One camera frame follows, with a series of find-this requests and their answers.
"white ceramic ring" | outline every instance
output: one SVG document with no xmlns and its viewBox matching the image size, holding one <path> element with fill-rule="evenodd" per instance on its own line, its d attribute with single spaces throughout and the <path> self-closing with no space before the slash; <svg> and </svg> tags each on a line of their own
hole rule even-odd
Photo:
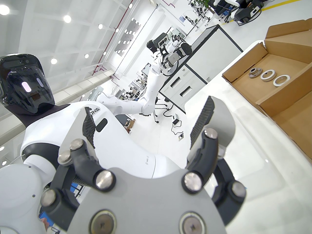
<svg viewBox="0 0 312 234">
<path fill-rule="evenodd" d="M 272 79 L 274 79 L 276 76 L 276 72 L 274 69 L 269 69 L 269 70 L 266 70 L 265 72 L 263 72 L 260 76 L 260 78 L 266 82 L 266 81 L 270 81 Z"/>
<path fill-rule="evenodd" d="M 276 87 L 280 87 L 281 85 L 284 85 L 290 79 L 291 79 L 291 77 L 289 75 L 280 75 L 276 79 L 274 79 L 273 85 Z"/>
</svg>

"white table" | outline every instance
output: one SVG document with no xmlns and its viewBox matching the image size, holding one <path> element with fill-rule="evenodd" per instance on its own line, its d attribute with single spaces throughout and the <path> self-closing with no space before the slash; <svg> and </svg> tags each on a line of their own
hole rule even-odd
<svg viewBox="0 0 312 234">
<path fill-rule="evenodd" d="M 222 72 L 259 42 L 250 45 Z M 271 119 L 227 83 L 222 73 L 185 104 L 189 126 L 194 126 L 208 96 L 222 99 L 233 114 L 236 132 L 225 160 L 235 178 L 247 187 L 246 201 L 227 232 L 312 233 L 312 166 L 308 159 Z M 214 185 L 212 179 L 205 187 L 210 194 Z"/>
</svg>

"white ceiling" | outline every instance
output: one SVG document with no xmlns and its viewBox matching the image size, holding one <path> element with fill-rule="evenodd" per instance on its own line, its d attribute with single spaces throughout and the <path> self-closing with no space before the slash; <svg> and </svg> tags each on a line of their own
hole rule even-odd
<svg viewBox="0 0 312 234">
<path fill-rule="evenodd" d="M 0 54 L 30 53 L 37 56 L 52 91 L 73 85 L 89 77 L 89 72 L 95 68 L 93 65 L 103 63 L 114 52 L 112 46 L 123 32 L 115 33 L 107 45 L 130 2 L 0 0 L 0 4 L 10 8 L 9 15 L 0 15 Z M 119 29 L 128 25 L 137 2 L 133 0 L 134 6 L 126 12 Z M 65 15 L 71 16 L 70 23 L 64 22 Z M 50 62 L 52 58 L 58 60 L 54 65 Z M 6 113 L 0 108 L 0 117 Z"/>
</svg>

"gray metal plate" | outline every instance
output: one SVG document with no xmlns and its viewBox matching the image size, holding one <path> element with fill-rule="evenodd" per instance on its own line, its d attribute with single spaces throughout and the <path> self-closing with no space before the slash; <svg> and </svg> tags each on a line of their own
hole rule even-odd
<svg viewBox="0 0 312 234">
<path fill-rule="evenodd" d="M 196 195 L 184 191 L 181 184 L 185 169 L 157 179 L 129 175 L 119 168 L 110 169 L 116 185 L 108 193 L 88 192 L 68 229 L 68 234 L 89 233 L 92 217 L 103 209 L 116 217 L 116 234 L 175 234 L 186 212 L 199 214 L 208 234 L 226 234 L 222 219 L 207 192 Z"/>
</svg>

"black visor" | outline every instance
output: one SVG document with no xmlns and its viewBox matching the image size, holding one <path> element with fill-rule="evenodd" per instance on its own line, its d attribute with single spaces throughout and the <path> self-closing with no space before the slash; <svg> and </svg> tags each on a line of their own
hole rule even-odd
<svg viewBox="0 0 312 234">
<path fill-rule="evenodd" d="M 24 114 L 41 114 L 55 105 L 36 57 L 29 57 L 28 62 L 22 60 L 23 63 L 7 58 L 0 60 L 1 101 L 4 106 L 18 106 Z"/>
</svg>

